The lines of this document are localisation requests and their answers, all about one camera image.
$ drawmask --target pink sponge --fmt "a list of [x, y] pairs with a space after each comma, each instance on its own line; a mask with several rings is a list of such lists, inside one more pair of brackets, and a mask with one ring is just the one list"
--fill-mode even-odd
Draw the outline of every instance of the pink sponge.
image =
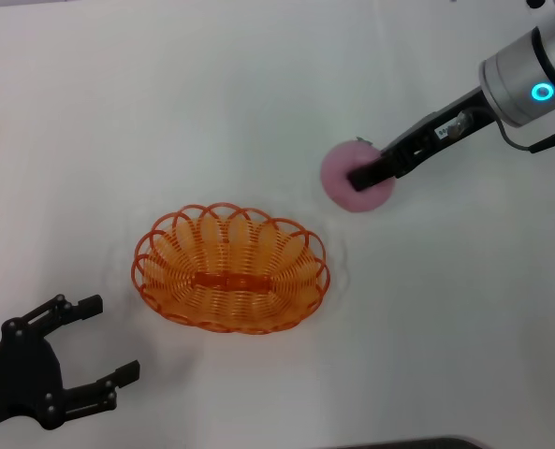
[[379, 150], [364, 140], [350, 140], [333, 148], [321, 165], [321, 182], [328, 197], [350, 212], [366, 212], [381, 206], [393, 192], [394, 178], [389, 178], [362, 192], [347, 179], [354, 168], [365, 166], [381, 157]]

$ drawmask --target orange wicker basket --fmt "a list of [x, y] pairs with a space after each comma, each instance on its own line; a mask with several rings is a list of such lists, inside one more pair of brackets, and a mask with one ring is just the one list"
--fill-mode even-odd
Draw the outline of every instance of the orange wicker basket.
[[146, 304], [171, 321], [255, 335], [297, 326], [330, 283], [315, 233], [229, 203], [159, 218], [136, 247], [131, 276]]

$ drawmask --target black gripper mount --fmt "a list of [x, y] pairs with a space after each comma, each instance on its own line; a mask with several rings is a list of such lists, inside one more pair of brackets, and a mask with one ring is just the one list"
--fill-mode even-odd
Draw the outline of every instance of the black gripper mount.
[[65, 421], [117, 408], [115, 388], [139, 379], [137, 360], [93, 384], [63, 388], [59, 361], [45, 337], [60, 326], [102, 313], [102, 298], [71, 304], [57, 295], [21, 318], [2, 325], [0, 341], [0, 423], [30, 416], [47, 430]]
[[[447, 131], [444, 131], [445, 127], [450, 125], [461, 112], [470, 108], [487, 109], [491, 114], [476, 114], [472, 124], [461, 133], [461, 136], [456, 138], [449, 136]], [[390, 143], [382, 151], [379, 159], [353, 169], [347, 174], [347, 179], [354, 190], [361, 192], [386, 179], [401, 178], [438, 152], [493, 123], [491, 116], [495, 116], [493, 109], [482, 90], [476, 88], [415, 124]]]

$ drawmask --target blue led ring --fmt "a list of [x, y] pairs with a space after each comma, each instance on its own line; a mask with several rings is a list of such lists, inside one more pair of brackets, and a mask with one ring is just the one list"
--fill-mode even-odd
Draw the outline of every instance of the blue led ring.
[[554, 86], [546, 82], [540, 82], [531, 90], [531, 96], [537, 101], [548, 101], [554, 96]]

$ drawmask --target white backdrop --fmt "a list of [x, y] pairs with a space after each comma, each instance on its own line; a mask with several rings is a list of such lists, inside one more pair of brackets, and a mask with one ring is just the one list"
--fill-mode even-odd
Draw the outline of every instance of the white backdrop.
[[[555, 150], [517, 152], [490, 127], [362, 215], [318, 180], [330, 147], [386, 145], [532, 27], [522, 0], [0, 8], [0, 325], [59, 292], [100, 293], [103, 315], [50, 338], [66, 385], [142, 364], [115, 412], [53, 432], [16, 418], [0, 448], [441, 434], [555, 448]], [[551, 131], [553, 114], [511, 134]], [[146, 231], [138, 210], [250, 192], [295, 198], [334, 229], [341, 297], [267, 337], [178, 326], [134, 298], [117, 254]]]

